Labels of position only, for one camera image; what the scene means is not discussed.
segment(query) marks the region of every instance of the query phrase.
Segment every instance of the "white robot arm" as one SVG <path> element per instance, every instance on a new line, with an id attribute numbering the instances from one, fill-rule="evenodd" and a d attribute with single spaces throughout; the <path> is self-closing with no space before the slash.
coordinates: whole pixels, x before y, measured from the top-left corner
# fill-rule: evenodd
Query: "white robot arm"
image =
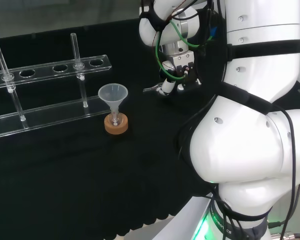
<path id="1" fill-rule="evenodd" d="M 166 21 L 172 14 L 175 14 L 187 7 L 193 1 L 194 0 L 157 0 L 154 2 L 153 10 L 157 14 L 157 17 L 159 17 L 162 21 Z M 144 11 L 148 12 L 149 7 L 145 7 Z M 185 39 L 193 37 L 199 30 L 200 22 L 199 17 L 195 16 L 196 13 L 197 11 L 195 9 L 189 7 L 177 17 L 180 19 L 191 17 L 190 19 L 172 19 L 177 29 Z M 142 18 L 140 20 L 139 33 L 142 41 L 146 45 L 154 47 L 157 44 L 159 34 L 147 18 Z M 162 63 L 163 68 L 166 71 L 177 73 L 179 76 L 187 76 L 189 71 L 194 70 L 194 52 L 190 51 L 189 47 L 181 41 L 172 24 L 168 24 L 162 31 L 160 45 L 162 46 L 161 51 L 167 56 L 167 61 Z M 195 78 L 194 81 L 196 81 L 195 84 L 197 86 L 201 85 L 197 78 Z M 144 92 L 157 91 L 159 94 L 167 96 L 173 91 L 175 84 L 176 82 L 173 79 L 166 79 L 163 83 L 159 83 L 154 87 L 145 89 Z M 179 92 L 182 92 L 184 87 L 180 84 L 177 89 Z"/>
<path id="2" fill-rule="evenodd" d="M 154 10 L 165 20 L 176 6 L 181 4 L 183 8 L 190 2 L 156 0 Z M 225 0 L 225 7 L 228 44 L 300 40 L 300 0 Z M 187 17 L 193 15 L 192 10 L 189 8 Z M 190 36 L 199 26 L 198 19 L 192 22 Z M 156 31 L 147 19 L 141 20 L 139 31 L 144 43 L 151 46 Z M 161 42 L 179 40 L 169 24 Z M 273 103 L 295 85 L 299 68 L 300 53 L 238 58 L 228 62 L 224 82 Z M 296 184 L 300 184 L 300 110 L 287 112 L 294 126 Z M 198 175 L 207 182 L 219 183 L 221 199 L 245 216 L 267 213 L 292 188 L 291 130 L 282 112 L 264 115 L 218 96 L 193 133 L 190 156 Z M 222 216 L 218 206 L 216 211 Z M 213 235 L 205 239 L 222 239 L 212 215 L 208 214 L 207 220 Z M 263 222 L 240 223 L 248 231 Z M 261 239 L 271 239 L 269 230 Z"/>

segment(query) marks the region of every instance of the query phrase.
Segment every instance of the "black table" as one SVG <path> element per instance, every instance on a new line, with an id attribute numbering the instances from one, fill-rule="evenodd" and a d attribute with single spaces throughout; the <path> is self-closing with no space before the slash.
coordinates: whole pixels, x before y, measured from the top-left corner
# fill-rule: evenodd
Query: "black table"
<path id="1" fill-rule="evenodd" d="M 215 47 L 200 60 L 201 89 L 159 98 L 143 88 L 158 83 L 159 68 L 139 38 L 139 21 L 0 39 L 9 68 L 73 58 L 70 33 L 77 33 L 81 57 L 107 54 L 113 69 L 88 74 L 88 96 L 108 83 L 125 85 L 120 110 L 129 130 L 110 136 L 104 115 L 0 139 L 0 240 L 112 240 L 130 229 L 175 215 L 201 185 L 179 161 L 173 138 L 179 127 L 213 96 L 223 73 L 224 52 Z M 23 109 L 80 98 L 75 77 L 17 87 Z M 290 91 L 278 103 L 300 108 Z M 15 112 L 0 89 L 0 115 Z"/>

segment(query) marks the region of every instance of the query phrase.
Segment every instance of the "green cable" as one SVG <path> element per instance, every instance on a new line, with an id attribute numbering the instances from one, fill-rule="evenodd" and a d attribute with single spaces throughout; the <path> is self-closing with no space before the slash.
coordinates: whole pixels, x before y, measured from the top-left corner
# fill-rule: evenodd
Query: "green cable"
<path id="1" fill-rule="evenodd" d="M 158 61 L 158 64 L 159 64 L 160 68 L 162 69 L 162 71 L 163 71 L 166 75 L 168 75 L 170 78 L 172 78 L 172 79 L 174 79 L 174 80 L 183 80 L 183 79 L 185 79 L 184 76 L 182 76 L 182 77 L 177 77 L 177 76 L 171 75 L 167 70 L 165 70 L 164 66 L 163 66 L 162 63 L 160 62 L 159 56 L 158 56 L 158 48 L 159 48 L 159 44 L 160 44 L 161 34 L 162 34 L 162 32 L 159 32 L 158 41 L 157 41 L 157 43 L 156 43 L 156 45 L 155 45 L 155 56 L 156 56 L 156 60 Z"/>
<path id="2" fill-rule="evenodd" d="M 174 27 L 176 33 L 179 35 L 180 39 L 181 39 L 185 44 L 187 44 L 188 46 L 193 47 L 193 48 L 198 48 L 198 47 L 200 46 L 200 45 L 194 45 L 194 44 L 191 44 L 191 43 L 187 42 L 187 40 L 185 40 L 184 37 L 182 36 L 182 34 L 179 32 L 179 29 L 178 29 L 178 27 L 176 26 L 176 24 L 175 24 L 172 20 L 170 20 L 170 23 L 171 23 L 172 26 Z"/>

